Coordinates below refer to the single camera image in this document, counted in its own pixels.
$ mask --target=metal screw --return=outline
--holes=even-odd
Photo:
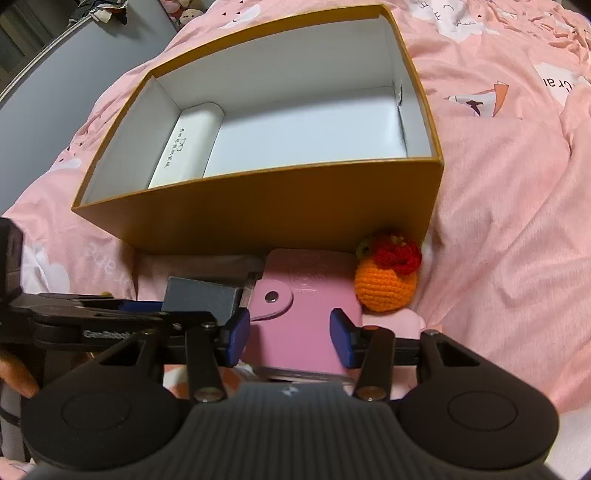
[[[356,392],[357,397],[365,401],[379,401],[386,398],[386,392],[381,387],[361,387]]]
[[[216,323],[216,322],[203,322],[203,323],[201,324],[201,326],[202,326],[203,328],[205,328],[206,330],[212,330],[212,329],[214,329],[215,327],[217,327],[217,323]]]
[[[216,387],[202,387],[193,394],[193,397],[202,403],[213,403],[223,399],[224,393]]]

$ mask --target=cartoon print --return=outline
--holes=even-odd
[[[474,111],[475,116],[493,118],[503,107],[508,92],[509,85],[497,82],[494,88],[490,90],[471,95],[454,95],[449,97],[448,100],[469,106]]]
[[[565,30],[568,30],[569,32],[571,32],[571,31],[574,30],[574,27],[571,27],[567,23],[564,23],[563,21],[558,20],[558,17],[556,15],[554,15],[553,13],[544,12],[544,16],[545,17],[553,17],[554,18],[554,21],[556,22],[556,25],[564,28]]]
[[[70,160],[64,160],[63,158],[61,160],[56,161],[49,169],[49,171],[56,171],[56,170],[75,170],[77,168],[80,168],[80,165],[82,165],[82,160],[79,158],[71,158]]]
[[[82,258],[90,258],[101,273],[109,277],[109,281],[117,283],[122,289],[134,290],[134,284],[124,265],[118,265],[108,252],[101,249],[100,244],[90,242],[82,253]]]
[[[244,0],[241,0],[239,5],[244,4]],[[222,25],[220,28],[223,29],[227,29],[227,28],[234,28],[236,26],[238,26],[239,24],[243,24],[246,22],[250,22],[252,20],[254,20],[256,17],[258,17],[261,14],[261,6],[259,4],[253,5],[250,8],[247,8],[244,11],[241,11],[240,9],[238,11],[236,11],[236,16],[235,18],[231,19],[227,24]]]
[[[577,83],[587,82],[583,76],[549,63],[542,62],[534,65],[534,68],[552,96],[562,106],[566,104],[566,97],[569,96]]]
[[[484,31],[499,34],[474,20],[462,0],[408,0],[408,7],[412,16],[432,22],[441,35],[457,42]]]
[[[502,17],[513,18],[513,19],[517,18],[517,14],[512,14],[511,12],[503,10],[502,8],[497,8],[496,11]]]
[[[21,283],[25,293],[70,293],[66,268],[50,263],[41,244],[23,246]]]

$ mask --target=cardboard box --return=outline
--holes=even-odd
[[[190,142],[176,143],[181,114],[207,102],[224,116],[200,177],[149,189]],[[246,28],[151,69],[72,209],[152,254],[351,252],[381,229],[422,242],[442,173],[394,18],[364,5]]]

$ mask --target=red crocheted flower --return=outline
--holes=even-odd
[[[380,235],[372,243],[374,262],[381,268],[390,268],[398,275],[409,275],[421,266],[421,249],[412,241],[401,237]]]

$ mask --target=orange crocheted ball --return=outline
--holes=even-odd
[[[355,272],[357,298],[375,312],[387,312],[408,305],[416,288],[416,272],[398,275],[390,268],[377,266],[372,257],[362,259]]]

